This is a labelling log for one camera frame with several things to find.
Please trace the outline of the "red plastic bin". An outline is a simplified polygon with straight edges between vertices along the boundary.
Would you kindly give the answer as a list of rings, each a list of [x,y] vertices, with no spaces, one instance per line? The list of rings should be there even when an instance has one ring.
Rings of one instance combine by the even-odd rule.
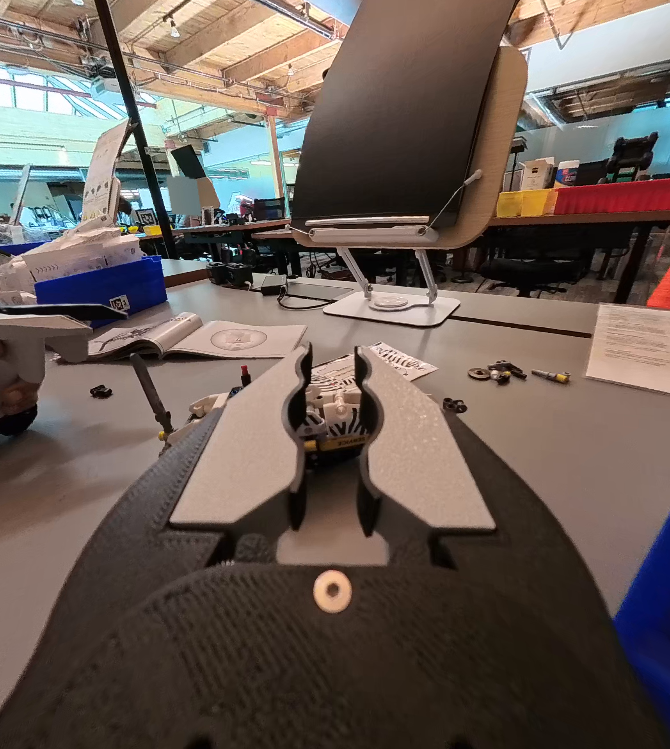
[[[556,216],[670,211],[670,179],[570,186],[556,194]]]

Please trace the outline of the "wooden metal reading stand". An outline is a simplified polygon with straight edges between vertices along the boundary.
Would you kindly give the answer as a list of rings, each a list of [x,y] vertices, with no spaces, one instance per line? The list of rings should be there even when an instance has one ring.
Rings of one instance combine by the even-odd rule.
[[[334,248],[360,288],[325,305],[325,315],[431,329],[461,305],[457,295],[441,295],[428,252],[466,247],[489,226],[496,211],[517,115],[527,86],[527,61],[511,46],[501,46],[489,77],[480,126],[471,159],[471,174],[452,197],[460,197],[454,225],[437,228],[428,214],[307,220],[304,229],[291,225],[296,240],[308,248]],[[376,291],[353,257],[355,249],[412,251],[426,291]]]

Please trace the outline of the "white black lego model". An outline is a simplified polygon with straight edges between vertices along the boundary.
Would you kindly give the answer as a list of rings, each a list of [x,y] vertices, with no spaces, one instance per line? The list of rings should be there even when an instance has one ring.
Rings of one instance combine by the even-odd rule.
[[[227,406],[227,402],[252,382],[247,366],[242,366],[241,385],[228,392],[200,398],[190,404],[189,417],[179,428],[174,428],[170,412],[162,403],[143,358],[130,355],[130,364],[143,393],[162,427],[159,433],[160,454],[190,434],[209,415]],[[312,370],[311,384],[305,394],[306,413],[297,435],[304,444],[306,466],[309,470],[323,469],[355,458],[365,444],[368,433],[360,417],[361,392],[357,387],[345,388],[339,381],[324,375],[326,366]]]

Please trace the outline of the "black office chair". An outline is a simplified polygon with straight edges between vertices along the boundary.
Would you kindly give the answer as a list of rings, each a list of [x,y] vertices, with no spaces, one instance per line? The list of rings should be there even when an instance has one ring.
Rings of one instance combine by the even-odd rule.
[[[577,284],[591,269],[595,250],[565,239],[501,235],[485,241],[477,273],[492,288],[512,288],[520,297],[556,293]]]

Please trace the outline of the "printed paper sheet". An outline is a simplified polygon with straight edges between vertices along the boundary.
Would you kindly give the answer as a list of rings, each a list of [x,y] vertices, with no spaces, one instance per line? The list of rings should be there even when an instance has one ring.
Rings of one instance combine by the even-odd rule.
[[[670,311],[599,305],[584,375],[670,395]]]

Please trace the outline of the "white cardboard box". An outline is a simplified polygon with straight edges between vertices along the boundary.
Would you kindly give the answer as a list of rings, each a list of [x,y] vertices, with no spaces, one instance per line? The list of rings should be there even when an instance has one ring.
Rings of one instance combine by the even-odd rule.
[[[545,156],[522,163],[520,191],[546,190],[551,188],[555,180],[556,159]]]

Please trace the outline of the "wooden table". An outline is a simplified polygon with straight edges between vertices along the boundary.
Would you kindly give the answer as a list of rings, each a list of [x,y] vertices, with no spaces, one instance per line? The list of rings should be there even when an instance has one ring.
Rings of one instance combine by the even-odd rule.
[[[612,297],[614,304],[625,304],[642,269],[652,232],[669,228],[670,211],[497,218],[491,221],[490,227],[476,240],[474,247],[480,254],[481,264],[485,257],[485,241],[501,235],[556,238],[581,243],[593,248],[595,255],[603,253],[604,260],[599,272],[601,280],[605,278],[612,260],[625,257],[625,265]]]

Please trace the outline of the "striped sticker sheet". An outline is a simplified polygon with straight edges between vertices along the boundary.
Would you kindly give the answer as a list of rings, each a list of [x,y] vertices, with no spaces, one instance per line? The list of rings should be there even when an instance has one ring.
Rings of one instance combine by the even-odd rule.
[[[386,364],[395,369],[406,379],[412,381],[432,374],[436,366],[398,350],[385,342],[376,342],[369,346]],[[313,381],[337,383],[341,387],[355,384],[354,354],[348,353],[334,360],[314,366],[311,370]]]

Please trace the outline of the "dark table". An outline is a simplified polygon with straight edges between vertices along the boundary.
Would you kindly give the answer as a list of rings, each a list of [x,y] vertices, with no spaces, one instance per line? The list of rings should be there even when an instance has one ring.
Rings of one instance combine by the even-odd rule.
[[[172,234],[181,247],[180,257],[196,260],[211,257],[221,260],[223,246],[257,248],[256,234],[277,229],[286,229],[291,219],[266,220],[260,222],[237,223],[235,225],[212,224],[193,228],[173,229]]]

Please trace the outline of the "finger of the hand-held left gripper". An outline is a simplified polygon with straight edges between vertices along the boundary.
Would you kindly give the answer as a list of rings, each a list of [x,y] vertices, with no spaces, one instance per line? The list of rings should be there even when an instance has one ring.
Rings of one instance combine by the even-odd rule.
[[[0,304],[0,341],[86,335],[94,322],[127,317],[126,312],[100,304]]]

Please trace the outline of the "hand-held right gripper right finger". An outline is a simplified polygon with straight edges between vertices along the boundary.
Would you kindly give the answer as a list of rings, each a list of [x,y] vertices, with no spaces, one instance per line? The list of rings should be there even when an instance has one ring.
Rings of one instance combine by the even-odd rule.
[[[370,348],[354,350],[360,416],[357,516],[365,536],[490,534],[497,525],[443,407]]]

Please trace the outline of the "pile of paper bags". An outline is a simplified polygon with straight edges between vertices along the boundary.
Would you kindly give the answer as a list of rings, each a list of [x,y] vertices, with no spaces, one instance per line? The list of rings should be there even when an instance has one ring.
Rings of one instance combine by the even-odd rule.
[[[120,227],[70,230],[1,266],[0,291],[33,293],[39,282],[129,264],[143,257],[139,239],[122,234]]]

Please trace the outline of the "black metal pole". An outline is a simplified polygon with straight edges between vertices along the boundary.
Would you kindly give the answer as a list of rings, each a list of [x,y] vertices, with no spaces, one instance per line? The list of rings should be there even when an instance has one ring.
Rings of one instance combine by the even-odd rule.
[[[153,210],[156,214],[158,226],[160,227],[165,255],[168,259],[178,259],[179,253],[175,246],[171,222],[169,221],[168,212],[165,209],[153,161],[147,151],[148,144],[139,113],[139,107],[136,103],[133,86],[126,70],[112,14],[107,1],[95,1],[94,4],[105,40],[105,45],[112,62],[112,67],[115,71],[115,77],[124,100],[127,116],[130,125],[132,126],[132,134],[135,140],[136,149],[142,164],[148,190],[153,201]]]

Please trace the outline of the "black machine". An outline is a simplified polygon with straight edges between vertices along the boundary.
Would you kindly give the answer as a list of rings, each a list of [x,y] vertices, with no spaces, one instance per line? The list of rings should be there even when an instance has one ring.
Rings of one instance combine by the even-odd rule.
[[[613,144],[613,152],[598,184],[617,183],[622,172],[629,173],[630,182],[647,179],[640,175],[652,164],[658,137],[657,131],[637,138],[619,137]]]

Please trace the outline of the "standing printed cardboard sheet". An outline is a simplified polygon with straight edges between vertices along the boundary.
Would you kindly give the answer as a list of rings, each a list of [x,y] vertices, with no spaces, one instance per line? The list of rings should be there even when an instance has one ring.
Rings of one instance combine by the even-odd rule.
[[[116,177],[117,162],[132,131],[129,119],[100,135],[87,169],[82,215],[78,229],[115,224],[121,183]]]

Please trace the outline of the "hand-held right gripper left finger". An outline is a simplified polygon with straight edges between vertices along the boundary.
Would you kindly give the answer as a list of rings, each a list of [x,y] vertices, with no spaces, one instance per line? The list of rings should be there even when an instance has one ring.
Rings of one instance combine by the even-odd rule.
[[[298,530],[306,512],[306,416],[312,346],[301,345],[230,399],[172,511],[179,529]]]

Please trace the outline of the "black yellow lego piece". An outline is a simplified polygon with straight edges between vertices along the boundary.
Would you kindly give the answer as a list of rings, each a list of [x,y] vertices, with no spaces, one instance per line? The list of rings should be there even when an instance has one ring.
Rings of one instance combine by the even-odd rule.
[[[527,373],[509,361],[496,361],[488,365],[489,379],[497,385],[506,385],[513,379],[525,381]]]

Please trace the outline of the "open instruction booklet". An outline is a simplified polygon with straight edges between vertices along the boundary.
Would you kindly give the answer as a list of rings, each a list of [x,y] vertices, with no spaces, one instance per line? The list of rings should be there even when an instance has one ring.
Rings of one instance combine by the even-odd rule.
[[[88,342],[87,362],[124,360],[132,353],[163,360],[197,357],[208,360],[280,359],[302,342],[305,324],[260,326],[211,321],[181,313],[161,323],[119,327]]]

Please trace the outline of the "black flat panel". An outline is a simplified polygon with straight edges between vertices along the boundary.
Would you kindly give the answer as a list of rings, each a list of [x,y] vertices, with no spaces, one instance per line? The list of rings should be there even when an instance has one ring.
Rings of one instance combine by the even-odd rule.
[[[291,224],[457,219],[514,1],[364,1],[311,113]]]

